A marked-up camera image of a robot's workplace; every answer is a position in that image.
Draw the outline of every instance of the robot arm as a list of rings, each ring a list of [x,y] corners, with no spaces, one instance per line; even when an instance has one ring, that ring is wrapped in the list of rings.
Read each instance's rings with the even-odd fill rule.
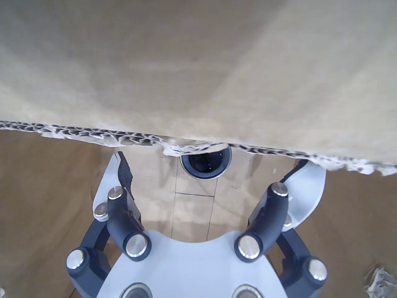
[[[123,163],[122,153],[116,153],[108,167],[114,173],[125,169]],[[231,231],[201,243],[145,230],[128,183],[119,172],[108,173],[95,196],[95,220],[66,260],[71,280],[85,298],[315,297],[326,280],[324,264],[310,255],[292,227],[282,232],[291,212],[288,191],[294,183],[288,179],[305,166],[290,172],[284,183],[269,186],[243,233]],[[112,269],[103,253],[109,236],[123,252]],[[280,277],[264,256],[275,242],[285,255]]]

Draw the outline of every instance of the crumpled paper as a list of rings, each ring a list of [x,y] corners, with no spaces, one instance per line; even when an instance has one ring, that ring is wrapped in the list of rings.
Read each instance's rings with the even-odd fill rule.
[[[397,280],[383,267],[378,267],[374,271],[369,285],[364,287],[364,291],[370,298],[391,298],[397,292]]]

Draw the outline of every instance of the corrugated cardboard edge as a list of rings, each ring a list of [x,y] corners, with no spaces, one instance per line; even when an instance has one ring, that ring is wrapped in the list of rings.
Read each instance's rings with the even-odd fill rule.
[[[379,171],[382,175],[397,173],[397,164],[374,162],[366,159],[356,159],[322,154],[309,154],[301,151],[292,151],[267,147],[255,147],[233,143],[203,142],[192,145],[176,144],[173,138],[144,134],[138,132],[122,132],[98,128],[81,128],[60,125],[45,125],[39,123],[22,123],[0,121],[0,129],[22,132],[40,133],[46,138],[72,139],[88,143],[95,143],[107,147],[121,147],[125,145],[155,145],[163,146],[163,153],[168,156],[191,155],[219,151],[227,147],[244,150],[247,153],[258,155],[286,156],[294,159],[308,159],[328,170],[346,169],[362,174],[371,174]]]

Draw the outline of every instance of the metal bolt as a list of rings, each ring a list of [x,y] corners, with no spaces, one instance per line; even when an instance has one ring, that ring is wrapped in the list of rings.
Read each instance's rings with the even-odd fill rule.
[[[108,213],[108,204],[103,202],[95,207],[95,216],[102,217]]]
[[[248,258],[250,260],[258,257],[261,251],[258,242],[255,240],[254,237],[251,237],[250,235],[244,235],[240,237],[240,240],[238,242],[238,248],[240,253],[245,258]]]
[[[276,182],[273,183],[271,186],[272,191],[282,197],[286,197],[288,195],[288,189],[284,183]]]
[[[284,226],[285,227],[290,227],[292,225],[292,218],[287,214],[287,217],[285,218]]]
[[[312,277],[319,281],[324,281],[327,278],[327,268],[324,263],[317,259],[312,259],[309,262],[309,273]]]
[[[69,269],[78,268],[84,261],[84,252],[80,249],[72,251],[66,259],[66,267]]]
[[[121,186],[115,186],[109,190],[108,197],[111,200],[116,200],[122,196],[123,192],[124,189]]]
[[[129,238],[125,246],[125,251],[130,257],[139,257],[146,251],[147,246],[148,241],[146,237],[142,234],[135,234]]]

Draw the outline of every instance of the cardboard sheet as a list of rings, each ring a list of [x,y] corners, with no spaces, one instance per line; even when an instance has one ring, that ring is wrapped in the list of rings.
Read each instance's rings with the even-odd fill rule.
[[[397,162],[397,0],[0,0],[0,119]]]

